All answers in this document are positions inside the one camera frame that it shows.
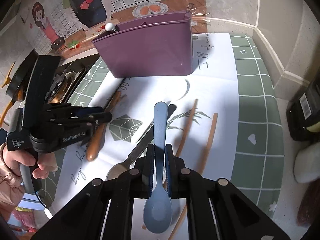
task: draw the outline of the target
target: purple plastic container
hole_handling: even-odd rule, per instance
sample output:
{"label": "purple plastic container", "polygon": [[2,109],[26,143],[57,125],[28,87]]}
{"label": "purple plastic container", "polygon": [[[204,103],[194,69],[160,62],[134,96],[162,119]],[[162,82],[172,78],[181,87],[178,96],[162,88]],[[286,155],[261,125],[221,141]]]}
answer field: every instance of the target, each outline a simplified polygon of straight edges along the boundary
{"label": "purple plastic container", "polygon": [[191,13],[150,15],[117,26],[119,32],[92,41],[114,77],[192,73]]}

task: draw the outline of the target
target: pink jacket sleeve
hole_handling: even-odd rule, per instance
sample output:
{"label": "pink jacket sleeve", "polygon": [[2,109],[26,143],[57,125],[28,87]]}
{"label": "pink jacket sleeve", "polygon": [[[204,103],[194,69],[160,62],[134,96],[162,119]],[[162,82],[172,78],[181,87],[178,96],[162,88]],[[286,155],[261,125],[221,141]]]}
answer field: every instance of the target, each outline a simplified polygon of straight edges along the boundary
{"label": "pink jacket sleeve", "polygon": [[4,143],[0,146],[0,214],[8,221],[12,210],[23,197],[24,188],[21,185],[22,178],[15,175],[4,163],[2,152],[5,145]]}

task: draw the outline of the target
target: spoon bowl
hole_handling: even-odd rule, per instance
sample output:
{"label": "spoon bowl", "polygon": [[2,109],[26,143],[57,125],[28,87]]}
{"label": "spoon bowl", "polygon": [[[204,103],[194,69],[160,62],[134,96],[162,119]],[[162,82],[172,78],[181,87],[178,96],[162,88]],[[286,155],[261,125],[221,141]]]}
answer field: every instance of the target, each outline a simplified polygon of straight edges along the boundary
{"label": "spoon bowl", "polygon": [[124,166],[124,163],[118,163],[110,169],[110,171],[107,174],[106,180],[116,179],[120,176],[120,174],[127,170],[128,168]]}
{"label": "spoon bowl", "polygon": [[148,230],[160,234],[172,221],[172,204],[162,184],[156,187],[144,205],[143,221]]}

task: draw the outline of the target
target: cartoon girl sticker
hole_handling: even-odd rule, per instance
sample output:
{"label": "cartoon girl sticker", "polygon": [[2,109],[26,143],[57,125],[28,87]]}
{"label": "cartoon girl sticker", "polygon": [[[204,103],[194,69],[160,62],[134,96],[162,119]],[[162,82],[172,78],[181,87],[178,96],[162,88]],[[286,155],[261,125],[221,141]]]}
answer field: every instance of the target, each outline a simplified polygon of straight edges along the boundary
{"label": "cartoon girl sticker", "polygon": [[60,37],[56,34],[52,28],[48,17],[44,17],[44,9],[41,3],[36,2],[32,8],[32,16],[35,20],[35,24],[44,32],[47,38],[51,41],[51,48],[54,50],[64,48],[64,37]]}

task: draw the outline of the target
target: chopstick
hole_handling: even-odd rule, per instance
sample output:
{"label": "chopstick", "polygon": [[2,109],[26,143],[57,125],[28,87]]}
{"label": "chopstick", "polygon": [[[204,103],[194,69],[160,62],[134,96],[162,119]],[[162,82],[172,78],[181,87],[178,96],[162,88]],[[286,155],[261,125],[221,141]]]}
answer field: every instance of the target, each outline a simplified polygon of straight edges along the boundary
{"label": "chopstick", "polygon": [[175,155],[176,157],[179,157],[179,156],[180,156],[180,154],[181,154],[181,152],[182,152],[182,149],[183,149],[183,146],[184,146],[184,144],[185,144],[185,142],[186,142],[187,136],[188,136],[189,131],[190,131],[190,128],[191,128],[192,119],[193,119],[193,116],[195,115],[195,112],[196,112],[197,104],[198,104],[198,99],[196,98],[196,99],[195,99],[195,102],[194,102],[194,104],[193,104],[193,108],[191,109],[190,115],[189,115],[189,117],[188,117],[186,126],[185,126],[185,128],[183,129],[182,138],[181,138],[181,141],[180,141],[178,150],[177,150],[176,155]]}
{"label": "chopstick", "polygon": [[[210,149],[212,147],[213,138],[214,138],[214,134],[215,134],[216,127],[217,127],[217,120],[218,120],[218,114],[214,113],[213,117],[212,117],[212,123],[211,123],[210,132],[209,132],[209,137],[208,137],[208,140],[207,140],[207,145],[204,147],[204,149],[202,151],[201,162],[200,162],[199,167],[197,169],[198,173],[200,175],[202,175],[202,173],[204,171],[204,168],[205,168],[205,165],[207,163],[208,156],[209,156],[209,152],[210,152]],[[184,205],[184,208],[183,208],[183,210],[182,210],[182,212],[180,214],[180,217],[179,217],[176,225],[174,226],[174,228],[173,228],[168,240],[172,240],[174,234],[179,229],[181,223],[184,221],[184,218],[185,218],[186,214],[187,214],[187,205]]]}
{"label": "chopstick", "polygon": [[201,162],[199,163],[199,166],[197,168],[197,172],[201,175],[204,171],[204,168],[207,163],[208,156],[209,156],[209,152],[212,147],[213,138],[214,138],[214,134],[215,134],[216,127],[217,127],[217,120],[218,120],[218,113],[214,113],[213,117],[212,117],[212,123],[211,123],[210,132],[209,132],[209,137],[207,140],[207,145],[205,146],[205,148],[202,151]]}

